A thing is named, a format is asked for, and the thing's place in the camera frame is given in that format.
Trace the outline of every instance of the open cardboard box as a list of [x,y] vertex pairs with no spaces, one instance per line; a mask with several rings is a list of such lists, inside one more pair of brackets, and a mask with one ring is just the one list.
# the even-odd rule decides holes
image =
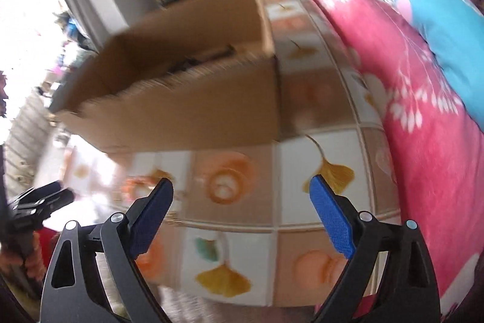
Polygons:
[[[233,56],[166,76],[227,45]],[[51,111],[111,154],[263,144],[279,131],[273,56],[263,0],[186,0],[113,37]]]

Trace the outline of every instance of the screw head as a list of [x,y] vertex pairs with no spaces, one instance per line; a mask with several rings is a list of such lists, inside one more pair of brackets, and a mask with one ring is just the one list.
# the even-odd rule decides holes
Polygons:
[[406,224],[409,229],[415,230],[417,228],[417,222],[412,221],[411,219],[408,219]]
[[124,214],[122,213],[115,213],[111,217],[111,222],[113,223],[119,223],[124,219]]
[[363,222],[371,222],[373,219],[373,215],[367,211],[360,212],[360,219]]
[[67,230],[72,230],[72,229],[75,229],[77,226],[77,222],[76,221],[68,221],[66,224],[65,224],[65,228]]

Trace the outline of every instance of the blue pillow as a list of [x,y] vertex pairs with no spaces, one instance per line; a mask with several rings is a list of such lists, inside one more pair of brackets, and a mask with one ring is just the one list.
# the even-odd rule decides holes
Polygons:
[[470,0],[395,0],[423,36],[452,89],[484,130],[484,16]]

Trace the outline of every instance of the bedding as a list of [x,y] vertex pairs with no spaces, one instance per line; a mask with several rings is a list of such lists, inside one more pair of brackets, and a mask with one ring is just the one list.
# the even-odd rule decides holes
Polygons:
[[427,43],[379,0],[315,0],[354,66],[380,93],[402,220],[427,242],[443,314],[470,290],[484,247],[484,136]]
[[449,85],[484,130],[484,16],[471,0],[395,0],[435,55]]

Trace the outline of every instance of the pink blanket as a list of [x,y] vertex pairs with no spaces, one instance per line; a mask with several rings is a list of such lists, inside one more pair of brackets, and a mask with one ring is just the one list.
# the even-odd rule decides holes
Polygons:
[[417,221],[434,264],[442,313],[465,297],[484,247],[484,134],[449,88],[427,44],[379,0],[315,0],[355,67],[386,91],[383,125],[402,220]]

